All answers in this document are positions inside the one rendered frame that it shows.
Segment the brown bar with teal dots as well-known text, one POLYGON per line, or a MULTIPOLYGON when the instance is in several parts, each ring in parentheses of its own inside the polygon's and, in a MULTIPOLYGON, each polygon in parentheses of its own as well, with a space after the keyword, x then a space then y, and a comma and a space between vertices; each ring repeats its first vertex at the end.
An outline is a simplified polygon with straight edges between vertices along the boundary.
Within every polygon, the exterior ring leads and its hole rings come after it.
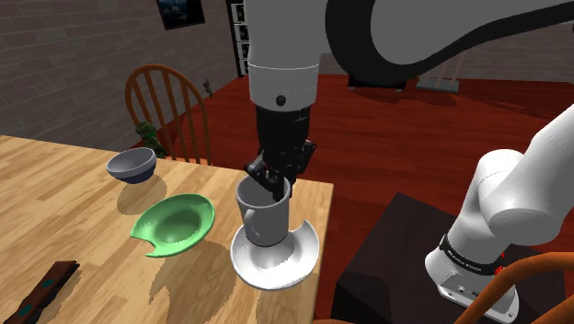
POLYGON ((3 324, 36 324, 79 266, 76 260, 56 261, 3 324))

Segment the brown spindle-back wooden chair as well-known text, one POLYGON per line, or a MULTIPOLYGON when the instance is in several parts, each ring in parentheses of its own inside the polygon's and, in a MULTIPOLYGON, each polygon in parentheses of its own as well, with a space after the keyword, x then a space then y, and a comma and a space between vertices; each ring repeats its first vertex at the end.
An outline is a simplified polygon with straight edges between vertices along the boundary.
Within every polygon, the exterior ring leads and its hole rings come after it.
POLYGON ((153 82, 152 77, 151 77, 152 71, 160 72, 162 77, 163 77, 165 89, 166 89, 166 94, 167 94, 168 101, 169 101, 170 108, 171 108, 171 112, 173 115, 173 121, 175 123, 176 131, 178 133, 178 139, 180 141, 180 145, 181 145, 181 149, 182 149, 182 153, 183 153, 183 158, 186 162, 189 163, 190 158, 189 158, 189 154, 188 154, 187 147, 185 144, 185 140, 183 138, 183 130, 182 130, 181 125, 179 123, 179 114, 177 111, 177 105, 176 105, 170 77, 173 76, 178 80, 179 85, 180 85, 180 91, 181 91, 183 101, 184 101, 184 107, 185 107, 187 122, 188 122, 188 127, 189 127, 189 134, 191 136, 193 154, 195 156, 196 163, 200 164, 201 158, 200 158, 200 154, 199 154, 198 141, 197 141, 197 138, 195 135, 195 126, 193 124, 193 119, 191 116, 191 104, 190 104, 189 94, 192 93, 193 96, 195 97, 195 99, 197 100, 197 103, 198 103, 200 111, 201 111, 201 116, 202 116, 203 139, 204 139, 204 144, 205 144, 205 148, 206 148, 205 162, 207 163, 208 166, 211 166, 212 165, 212 150, 211 150, 211 141, 210 141, 210 135, 209 135, 208 115, 207 115, 206 106, 205 106, 203 98, 200 95, 197 88, 194 85, 192 85, 191 82, 187 79, 187 77, 185 77, 180 72, 178 72, 178 71, 176 71, 170 67, 164 66, 162 64, 146 64, 146 65, 143 65, 143 66, 135 69, 130 74, 130 76, 126 82, 124 96, 125 96, 125 103, 126 103, 127 110, 129 112, 130 116, 132 117, 132 121, 133 121, 134 125, 137 126, 140 122, 139 122, 139 119, 136 115, 135 109, 134 109, 133 104, 132 104, 132 95, 135 95, 135 97, 137 97, 137 100, 140 104, 143 115, 145 117, 145 120, 147 122, 152 122, 151 114, 150 114, 149 110, 147 109, 147 106, 146 106, 146 103, 144 100, 143 92, 142 92, 142 90, 139 86, 139 83, 138 83, 138 77, 142 75, 143 78, 145 79, 147 88, 149 90, 151 99, 153 101, 155 113, 158 117, 158 120, 160 121, 160 125, 161 125, 160 130, 163 133, 162 138, 164 139, 164 144, 167 145, 168 157, 170 157, 172 160, 177 159, 177 157, 175 156, 175 151, 173 149, 172 142, 171 142, 171 137, 169 135, 169 132, 168 132, 168 129, 166 126, 166 121, 165 121, 164 116, 163 116, 163 111, 161 109, 161 105, 159 104, 159 99, 158 99, 158 96, 157 96, 156 91, 155 91, 154 82, 153 82))

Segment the dark wall picture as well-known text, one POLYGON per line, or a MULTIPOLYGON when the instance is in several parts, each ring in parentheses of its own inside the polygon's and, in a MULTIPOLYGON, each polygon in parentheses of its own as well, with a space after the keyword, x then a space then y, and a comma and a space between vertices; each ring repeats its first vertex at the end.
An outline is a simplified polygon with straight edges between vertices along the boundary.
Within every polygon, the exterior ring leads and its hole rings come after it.
POLYGON ((156 0, 165 30, 203 24, 201 0, 156 0))

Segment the green figure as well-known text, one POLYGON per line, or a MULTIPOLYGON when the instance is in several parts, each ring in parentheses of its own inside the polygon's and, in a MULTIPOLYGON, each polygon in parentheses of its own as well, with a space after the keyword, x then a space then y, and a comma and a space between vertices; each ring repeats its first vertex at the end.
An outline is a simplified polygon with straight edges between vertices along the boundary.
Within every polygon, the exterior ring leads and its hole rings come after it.
POLYGON ((152 123, 142 121, 136 126, 135 131, 140 135, 143 145, 152 149, 157 157, 165 158, 167 156, 166 149, 159 142, 156 128, 152 123))

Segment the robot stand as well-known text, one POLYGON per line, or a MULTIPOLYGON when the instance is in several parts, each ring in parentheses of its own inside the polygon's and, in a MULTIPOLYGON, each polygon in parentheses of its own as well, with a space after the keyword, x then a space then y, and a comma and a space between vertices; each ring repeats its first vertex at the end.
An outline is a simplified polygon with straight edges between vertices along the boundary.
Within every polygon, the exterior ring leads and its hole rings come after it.
POLYGON ((454 217, 397 193, 340 275, 331 316, 355 324, 453 324, 464 308, 442 297, 424 260, 454 217))

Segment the wooden table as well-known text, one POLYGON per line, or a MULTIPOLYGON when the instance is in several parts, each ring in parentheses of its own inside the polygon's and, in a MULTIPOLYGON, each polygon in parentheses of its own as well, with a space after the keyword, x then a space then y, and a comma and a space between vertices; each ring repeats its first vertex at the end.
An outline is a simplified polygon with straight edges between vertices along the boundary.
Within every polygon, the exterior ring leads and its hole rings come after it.
POLYGON ((241 226, 241 170, 160 160, 148 181, 111 177, 111 152, 0 136, 0 324, 59 260, 78 270, 38 324, 311 324, 318 277, 260 291, 236 274, 229 248, 241 226), (215 208, 194 248, 157 259, 131 237, 140 213, 192 192, 215 208))

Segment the blue-grey bowl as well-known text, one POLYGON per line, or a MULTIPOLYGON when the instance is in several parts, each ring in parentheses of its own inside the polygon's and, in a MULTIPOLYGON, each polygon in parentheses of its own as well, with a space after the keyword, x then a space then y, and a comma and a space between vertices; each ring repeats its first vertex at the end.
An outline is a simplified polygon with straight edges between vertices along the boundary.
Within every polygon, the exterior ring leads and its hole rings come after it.
POLYGON ((113 178, 128 184, 138 184, 154 175, 155 166, 155 151, 148 147, 137 147, 111 158, 106 168, 113 178))

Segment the green notched plate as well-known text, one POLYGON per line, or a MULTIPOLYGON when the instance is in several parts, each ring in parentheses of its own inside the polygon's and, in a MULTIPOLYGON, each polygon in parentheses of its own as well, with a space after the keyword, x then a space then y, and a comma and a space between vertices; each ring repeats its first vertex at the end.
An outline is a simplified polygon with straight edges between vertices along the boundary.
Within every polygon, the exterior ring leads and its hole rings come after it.
POLYGON ((150 243, 149 258, 176 256, 191 249, 211 231, 215 220, 212 202, 197 193, 165 198, 145 210, 134 223, 131 237, 150 243))

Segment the grey mug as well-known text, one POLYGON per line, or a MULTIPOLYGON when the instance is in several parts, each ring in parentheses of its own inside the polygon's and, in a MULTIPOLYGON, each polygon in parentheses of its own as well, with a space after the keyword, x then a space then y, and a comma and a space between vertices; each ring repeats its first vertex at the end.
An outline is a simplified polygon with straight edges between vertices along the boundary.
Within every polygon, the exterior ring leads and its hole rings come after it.
POLYGON ((236 186, 236 201, 243 219, 247 239, 261 247, 281 242, 289 228, 289 199, 291 184, 283 180, 283 196, 276 201, 250 176, 245 176, 236 186))

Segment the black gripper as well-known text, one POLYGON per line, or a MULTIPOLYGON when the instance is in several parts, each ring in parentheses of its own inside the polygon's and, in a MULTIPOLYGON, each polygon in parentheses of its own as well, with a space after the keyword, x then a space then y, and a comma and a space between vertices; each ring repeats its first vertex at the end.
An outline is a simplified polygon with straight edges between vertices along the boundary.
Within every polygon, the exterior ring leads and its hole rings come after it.
POLYGON ((285 196, 285 177, 295 183, 297 176, 305 172, 316 150, 316 144, 306 140, 310 111, 310 107, 275 111, 256 106, 261 153, 245 164, 244 171, 269 191, 275 202, 285 196))

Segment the white notched plate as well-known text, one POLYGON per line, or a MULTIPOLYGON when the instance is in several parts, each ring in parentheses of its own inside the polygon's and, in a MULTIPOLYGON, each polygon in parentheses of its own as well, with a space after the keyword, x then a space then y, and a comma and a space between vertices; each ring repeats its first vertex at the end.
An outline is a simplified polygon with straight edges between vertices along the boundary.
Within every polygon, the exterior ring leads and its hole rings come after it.
POLYGON ((236 274, 249 286, 277 291, 304 280, 315 268, 319 250, 318 235, 307 220, 270 247, 251 243, 240 226, 231 243, 230 260, 236 274))

